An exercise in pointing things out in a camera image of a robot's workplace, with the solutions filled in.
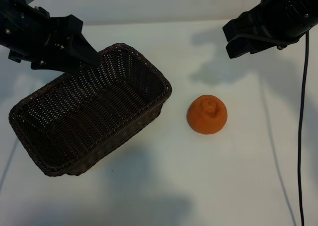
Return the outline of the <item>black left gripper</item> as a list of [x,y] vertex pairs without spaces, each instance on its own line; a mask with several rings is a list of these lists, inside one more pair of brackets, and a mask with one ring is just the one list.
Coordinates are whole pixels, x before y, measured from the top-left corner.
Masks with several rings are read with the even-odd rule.
[[79,74],[81,63],[99,65],[99,53],[82,34],[83,21],[74,15],[50,17],[43,8],[0,0],[0,44],[9,59],[31,62],[32,70]]

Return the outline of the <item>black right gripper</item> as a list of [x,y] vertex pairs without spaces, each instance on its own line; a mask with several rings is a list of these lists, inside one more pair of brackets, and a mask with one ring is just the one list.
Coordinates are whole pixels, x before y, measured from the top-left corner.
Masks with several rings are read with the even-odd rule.
[[223,26],[230,59],[297,43],[318,24],[318,0],[262,0]]

